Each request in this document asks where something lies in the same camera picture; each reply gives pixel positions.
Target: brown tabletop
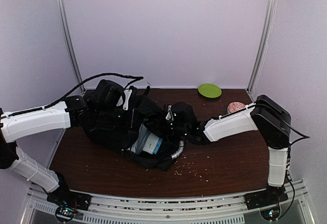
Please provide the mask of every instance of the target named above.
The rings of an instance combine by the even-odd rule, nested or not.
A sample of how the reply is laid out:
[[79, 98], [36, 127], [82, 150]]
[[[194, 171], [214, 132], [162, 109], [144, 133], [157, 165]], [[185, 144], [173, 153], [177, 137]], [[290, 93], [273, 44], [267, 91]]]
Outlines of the brown tabletop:
[[[245, 90], [223, 90], [220, 98], [201, 97], [195, 89], [152, 89], [159, 105], [186, 102], [199, 120], [226, 114], [229, 103], [245, 104]], [[166, 172], [146, 169], [92, 143], [81, 128], [68, 129], [51, 164], [71, 189], [129, 197], [209, 196], [265, 188], [268, 149], [257, 131], [223, 138], [211, 145], [186, 144]]]

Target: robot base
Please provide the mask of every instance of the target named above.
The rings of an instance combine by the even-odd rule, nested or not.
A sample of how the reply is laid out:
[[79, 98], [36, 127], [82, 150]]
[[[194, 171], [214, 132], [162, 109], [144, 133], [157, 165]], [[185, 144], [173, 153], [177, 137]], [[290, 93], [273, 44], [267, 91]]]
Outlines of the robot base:
[[282, 193], [277, 194], [271, 190], [263, 190], [259, 192], [247, 193], [244, 195], [245, 203], [248, 210], [263, 208], [270, 205], [275, 205], [288, 200], [285, 193], [285, 187], [282, 188]]
[[[85, 211], [88, 210], [88, 207], [90, 206], [90, 202], [91, 202], [91, 195], [80, 193], [80, 192], [72, 192], [72, 191], [70, 192], [70, 194], [76, 200], [78, 210], [85, 210]], [[54, 202], [49, 196], [46, 198], [46, 200], [50, 203], [56, 204], [56, 202]]]

